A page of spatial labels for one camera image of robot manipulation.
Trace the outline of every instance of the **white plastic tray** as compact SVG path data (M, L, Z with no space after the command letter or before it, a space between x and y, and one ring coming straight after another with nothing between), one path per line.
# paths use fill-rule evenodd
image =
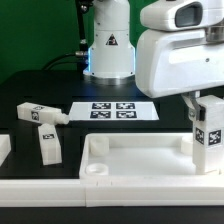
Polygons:
M186 135L88 135L80 168L86 205L224 205L223 176L195 174L191 156L180 149ZM96 137L109 139L108 154L91 154Z

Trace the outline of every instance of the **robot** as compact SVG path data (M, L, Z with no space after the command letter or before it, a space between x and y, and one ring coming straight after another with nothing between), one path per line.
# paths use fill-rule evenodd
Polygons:
M197 174L224 165L224 101L200 90L224 84L224 1L159 0L141 11L136 84L149 97L182 94L193 122Z
M83 12L90 6L94 6L94 42L88 50L84 79L104 85L133 81L135 48L129 40L128 0L80 0Z

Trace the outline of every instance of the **black table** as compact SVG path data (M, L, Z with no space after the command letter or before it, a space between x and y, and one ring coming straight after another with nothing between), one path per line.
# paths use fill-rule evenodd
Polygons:
M223 96L222 87L202 91ZM72 102L153 101L159 121L73 121L57 125L63 163L43 166L37 127L18 120L16 106L36 103L69 113ZM86 83L74 71L22 71L0 85L0 134L10 134L12 151L0 179L79 178L89 133L190 132L188 109L177 96L149 99L134 83ZM223 223L223 207L0 208L0 223Z

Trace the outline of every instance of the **green wall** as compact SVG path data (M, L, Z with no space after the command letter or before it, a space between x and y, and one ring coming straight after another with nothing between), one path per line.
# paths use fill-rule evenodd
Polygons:
M153 0L129 0L131 42L144 31L140 10ZM89 43L93 41L93 10L84 16ZM16 71L41 69L52 58L78 50L74 0L0 1L0 82ZM56 69L75 69L74 65Z

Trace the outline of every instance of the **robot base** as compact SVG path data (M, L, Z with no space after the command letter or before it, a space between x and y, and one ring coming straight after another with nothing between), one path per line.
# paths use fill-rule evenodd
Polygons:
M115 85L124 85L130 82L135 81L135 75L131 75L128 77L122 78L100 78L84 72L84 80L100 85L108 85L108 86L115 86Z

